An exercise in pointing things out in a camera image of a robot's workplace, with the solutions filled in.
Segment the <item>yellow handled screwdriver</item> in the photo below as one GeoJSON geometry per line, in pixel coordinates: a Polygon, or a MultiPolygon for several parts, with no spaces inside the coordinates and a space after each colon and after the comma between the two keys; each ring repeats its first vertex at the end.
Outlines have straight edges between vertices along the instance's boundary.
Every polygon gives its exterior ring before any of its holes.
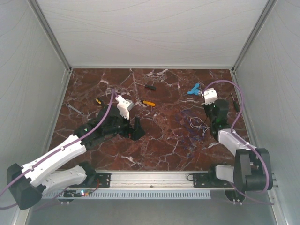
{"type": "Polygon", "coordinates": [[[139,99],[138,101],[140,101],[140,102],[141,102],[142,104],[144,104],[144,105],[148,105],[148,106],[151,106],[151,107],[155,107],[155,106],[156,106],[155,103],[150,102],[150,101],[141,100],[141,99],[139,99]]]}

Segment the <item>black left mount plate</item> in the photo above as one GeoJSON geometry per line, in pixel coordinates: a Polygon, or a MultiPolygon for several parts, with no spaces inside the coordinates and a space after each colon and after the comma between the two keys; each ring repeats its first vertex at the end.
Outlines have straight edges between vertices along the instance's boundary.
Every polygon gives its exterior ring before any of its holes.
{"type": "Polygon", "coordinates": [[[88,177],[79,185],[71,185],[71,188],[109,188],[111,183],[111,173],[97,172],[95,175],[88,177]]]}

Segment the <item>black right mount plate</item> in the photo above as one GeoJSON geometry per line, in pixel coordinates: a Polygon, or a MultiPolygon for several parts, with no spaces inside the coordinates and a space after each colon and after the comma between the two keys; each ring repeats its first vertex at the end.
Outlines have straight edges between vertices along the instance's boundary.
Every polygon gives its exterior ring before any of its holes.
{"type": "Polygon", "coordinates": [[[210,172],[195,172],[186,175],[186,179],[193,183],[194,188],[223,188],[224,184],[210,172]]]}

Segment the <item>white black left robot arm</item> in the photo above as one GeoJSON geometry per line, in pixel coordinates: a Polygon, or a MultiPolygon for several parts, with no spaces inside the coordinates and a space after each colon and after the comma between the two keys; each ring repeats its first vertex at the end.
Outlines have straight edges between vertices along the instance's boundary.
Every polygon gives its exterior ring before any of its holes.
{"type": "Polygon", "coordinates": [[[76,129],[65,141],[36,160],[24,165],[12,164],[7,169],[7,189],[21,210],[37,204],[43,195],[72,185],[90,187],[96,182],[97,173],[88,162],[59,172],[58,169],[71,159],[87,152],[105,141],[107,136],[120,135],[133,141],[146,132],[135,117],[134,125],[125,119],[117,107],[105,107],[98,115],[76,129]]]}

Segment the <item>black handled screwdriver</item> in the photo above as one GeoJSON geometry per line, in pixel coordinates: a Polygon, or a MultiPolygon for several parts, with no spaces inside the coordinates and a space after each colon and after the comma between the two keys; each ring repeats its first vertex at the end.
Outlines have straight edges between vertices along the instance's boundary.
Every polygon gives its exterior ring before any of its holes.
{"type": "Polygon", "coordinates": [[[140,86],[143,86],[143,87],[145,87],[145,88],[148,88],[148,89],[150,89],[150,90],[156,90],[156,87],[151,86],[151,85],[140,84],[140,83],[136,83],[136,84],[138,84],[138,85],[140,85],[140,86]]]}

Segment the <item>small black screwdriver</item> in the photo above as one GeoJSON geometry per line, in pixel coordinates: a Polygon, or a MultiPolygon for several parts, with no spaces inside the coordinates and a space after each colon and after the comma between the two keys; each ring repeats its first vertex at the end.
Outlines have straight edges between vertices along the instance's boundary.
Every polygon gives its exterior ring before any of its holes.
{"type": "Polygon", "coordinates": [[[240,106],[239,103],[236,101],[236,99],[234,98],[233,94],[231,93],[231,97],[232,97],[232,102],[233,102],[233,106],[236,112],[240,111],[240,106]]]}

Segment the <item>silver wrench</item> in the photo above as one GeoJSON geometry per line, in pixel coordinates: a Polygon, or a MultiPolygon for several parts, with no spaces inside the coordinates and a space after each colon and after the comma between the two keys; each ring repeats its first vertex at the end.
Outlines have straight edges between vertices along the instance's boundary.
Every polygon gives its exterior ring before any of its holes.
{"type": "Polygon", "coordinates": [[[78,109],[74,108],[74,107],[71,106],[70,104],[66,104],[66,107],[68,107],[69,109],[71,109],[71,110],[77,112],[77,113],[80,114],[80,115],[84,115],[83,112],[81,112],[81,111],[79,111],[78,109]]]}

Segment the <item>black mount plate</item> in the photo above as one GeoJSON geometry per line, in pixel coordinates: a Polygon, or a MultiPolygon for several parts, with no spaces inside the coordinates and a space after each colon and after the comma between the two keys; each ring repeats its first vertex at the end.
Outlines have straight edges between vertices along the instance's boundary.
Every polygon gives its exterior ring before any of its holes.
{"type": "Polygon", "coordinates": [[[186,179],[193,183],[194,188],[223,188],[224,184],[210,172],[195,172],[186,175],[186,179]]]}
{"type": "Polygon", "coordinates": [[[95,175],[88,177],[79,185],[71,185],[71,188],[109,188],[111,183],[111,173],[97,172],[95,175]]]}

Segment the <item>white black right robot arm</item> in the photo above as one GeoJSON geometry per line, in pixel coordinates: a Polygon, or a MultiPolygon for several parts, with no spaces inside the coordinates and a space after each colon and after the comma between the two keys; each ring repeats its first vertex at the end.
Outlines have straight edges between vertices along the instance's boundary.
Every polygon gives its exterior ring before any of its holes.
{"type": "Polygon", "coordinates": [[[203,103],[203,107],[210,120],[211,135],[234,156],[233,166],[217,165],[208,173],[208,183],[216,187],[225,180],[241,192],[271,190],[273,180],[268,150],[251,145],[234,129],[231,130],[227,122],[229,103],[226,100],[203,103]]]}

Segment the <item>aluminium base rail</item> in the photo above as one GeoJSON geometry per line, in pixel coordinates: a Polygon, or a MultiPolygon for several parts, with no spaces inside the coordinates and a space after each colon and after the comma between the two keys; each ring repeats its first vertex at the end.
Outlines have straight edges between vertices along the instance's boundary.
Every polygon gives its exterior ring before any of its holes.
{"type": "MultiPolygon", "coordinates": [[[[190,190],[195,188],[193,183],[186,179],[186,175],[196,173],[196,171],[96,171],[93,175],[97,172],[111,173],[110,187],[99,187],[99,189],[190,190]]],[[[75,168],[57,171],[51,175],[29,172],[25,177],[34,187],[43,185],[46,187],[46,191],[50,192],[66,187],[72,188],[71,185],[79,185],[93,175],[88,175],[82,168],[75,168]]],[[[222,182],[224,187],[204,187],[202,189],[232,189],[229,183],[222,182]]]]}

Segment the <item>blue plastic connector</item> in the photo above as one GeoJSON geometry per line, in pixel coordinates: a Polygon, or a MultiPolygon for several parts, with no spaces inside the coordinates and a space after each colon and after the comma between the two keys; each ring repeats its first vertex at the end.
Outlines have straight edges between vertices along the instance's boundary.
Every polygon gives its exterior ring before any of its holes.
{"type": "Polygon", "coordinates": [[[194,87],[187,92],[188,95],[196,95],[200,96],[202,94],[202,90],[200,89],[200,84],[196,83],[194,87]]]}

